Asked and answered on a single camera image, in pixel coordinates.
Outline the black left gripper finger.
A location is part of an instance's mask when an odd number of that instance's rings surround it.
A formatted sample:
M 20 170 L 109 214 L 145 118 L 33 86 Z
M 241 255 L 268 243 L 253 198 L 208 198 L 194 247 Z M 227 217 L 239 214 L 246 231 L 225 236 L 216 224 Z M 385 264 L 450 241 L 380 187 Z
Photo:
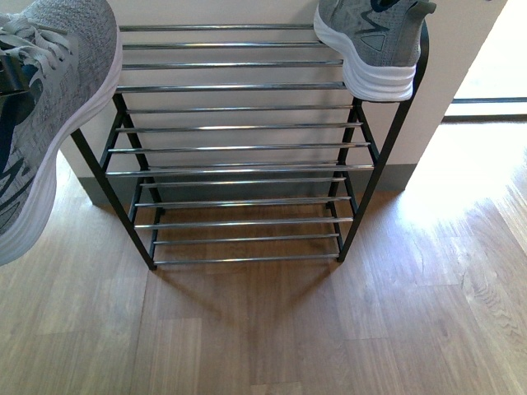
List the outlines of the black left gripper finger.
M 8 55 L 1 56 L 1 97 L 25 94 L 30 90 L 29 81 L 28 73 L 17 60 Z

